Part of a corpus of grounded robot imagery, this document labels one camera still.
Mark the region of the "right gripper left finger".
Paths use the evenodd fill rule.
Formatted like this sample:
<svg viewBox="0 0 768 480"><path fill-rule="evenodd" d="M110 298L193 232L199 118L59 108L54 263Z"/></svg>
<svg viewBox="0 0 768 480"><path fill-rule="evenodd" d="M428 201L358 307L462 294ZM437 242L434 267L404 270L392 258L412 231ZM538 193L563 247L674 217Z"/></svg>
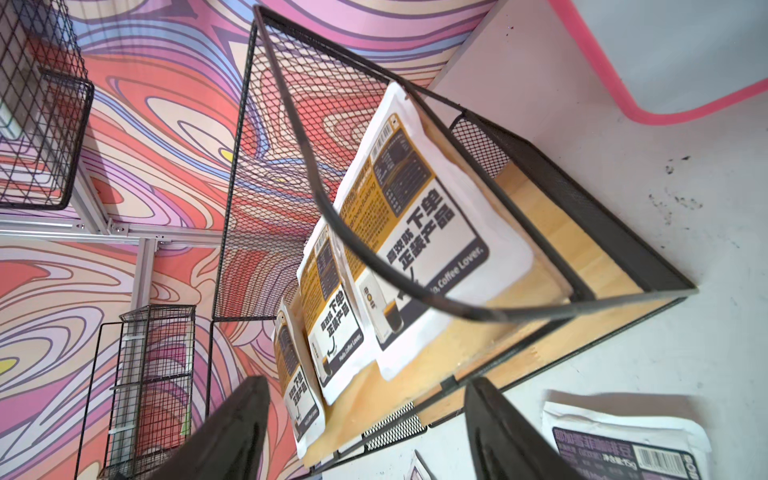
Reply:
<svg viewBox="0 0 768 480"><path fill-rule="evenodd" d="M246 378L153 479L254 479L270 408L269 382Z"/></svg>

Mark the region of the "yellow coffee bag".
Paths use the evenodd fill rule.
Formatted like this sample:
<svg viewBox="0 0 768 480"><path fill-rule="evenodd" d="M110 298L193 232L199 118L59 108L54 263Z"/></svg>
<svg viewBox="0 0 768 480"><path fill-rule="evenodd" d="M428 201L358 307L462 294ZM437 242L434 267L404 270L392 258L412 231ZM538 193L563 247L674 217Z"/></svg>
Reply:
<svg viewBox="0 0 768 480"><path fill-rule="evenodd" d="M281 396L288 411L297 455L303 459L308 448L325 431L325 406L306 341L285 300L280 302L276 313L273 345Z"/></svg>
<svg viewBox="0 0 768 480"><path fill-rule="evenodd" d="M346 257L324 219L315 224L304 246L297 279L304 337L322 395L331 405L375 361L376 348Z"/></svg>
<svg viewBox="0 0 768 480"><path fill-rule="evenodd" d="M428 138L390 83L336 194L344 223L409 281L480 305L522 279L534 254L480 188Z"/></svg>

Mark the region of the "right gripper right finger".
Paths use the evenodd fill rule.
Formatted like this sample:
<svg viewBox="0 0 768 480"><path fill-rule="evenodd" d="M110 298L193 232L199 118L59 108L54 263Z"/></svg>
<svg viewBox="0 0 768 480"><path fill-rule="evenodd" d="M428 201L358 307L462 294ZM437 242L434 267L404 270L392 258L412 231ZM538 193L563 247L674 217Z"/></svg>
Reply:
<svg viewBox="0 0 768 480"><path fill-rule="evenodd" d="M486 378L465 389L465 419L479 479L579 479L581 475L545 441Z"/></svg>

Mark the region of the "pink framed whiteboard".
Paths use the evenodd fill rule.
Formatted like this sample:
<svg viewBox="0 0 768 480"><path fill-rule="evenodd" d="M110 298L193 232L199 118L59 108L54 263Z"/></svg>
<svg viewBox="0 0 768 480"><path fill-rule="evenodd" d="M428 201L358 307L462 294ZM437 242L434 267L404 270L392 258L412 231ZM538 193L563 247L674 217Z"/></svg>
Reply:
<svg viewBox="0 0 768 480"><path fill-rule="evenodd" d="M767 90L764 1L553 1L620 110L690 122Z"/></svg>

